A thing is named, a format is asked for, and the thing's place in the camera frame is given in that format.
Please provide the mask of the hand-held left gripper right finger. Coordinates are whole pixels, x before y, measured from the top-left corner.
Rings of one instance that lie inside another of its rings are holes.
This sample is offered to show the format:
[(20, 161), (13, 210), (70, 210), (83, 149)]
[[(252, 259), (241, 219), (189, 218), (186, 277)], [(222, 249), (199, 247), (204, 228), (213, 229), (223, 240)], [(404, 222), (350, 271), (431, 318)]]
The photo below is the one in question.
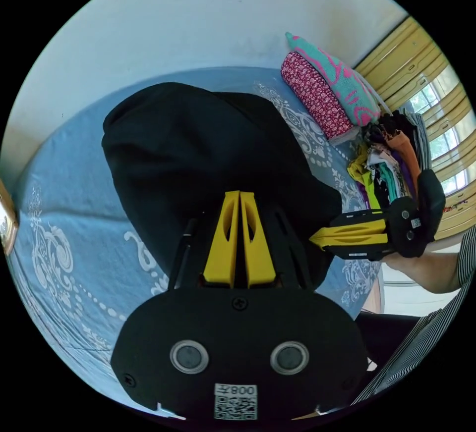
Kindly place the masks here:
[(272, 284), (276, 273), (254, 194), (241, 191), (240, 206), (247, 287)]

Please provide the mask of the person's right hand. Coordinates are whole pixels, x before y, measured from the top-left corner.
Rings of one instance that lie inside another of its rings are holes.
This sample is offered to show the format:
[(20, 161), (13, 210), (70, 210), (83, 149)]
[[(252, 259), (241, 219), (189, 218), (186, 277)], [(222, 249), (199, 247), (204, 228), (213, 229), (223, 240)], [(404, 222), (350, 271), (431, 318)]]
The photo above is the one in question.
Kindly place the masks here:
[(406, 258), (398, 253), (386, 255), (382, 259), (382, 262), (386, 264), (388, 268), (399, 271), (412, 280), (414, 280), (414, 271), (418, 261), (419, 258)]

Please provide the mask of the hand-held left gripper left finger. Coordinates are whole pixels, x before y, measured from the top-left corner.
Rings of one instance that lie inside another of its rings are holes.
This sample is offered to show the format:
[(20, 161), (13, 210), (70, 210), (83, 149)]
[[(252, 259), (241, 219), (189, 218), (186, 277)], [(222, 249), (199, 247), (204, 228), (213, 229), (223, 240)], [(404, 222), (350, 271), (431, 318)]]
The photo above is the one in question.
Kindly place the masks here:
[(209, 284), (233, 287), (237, 256), (239, 199), (239, 191), (225, 193), (203, 272), (203, 277)]

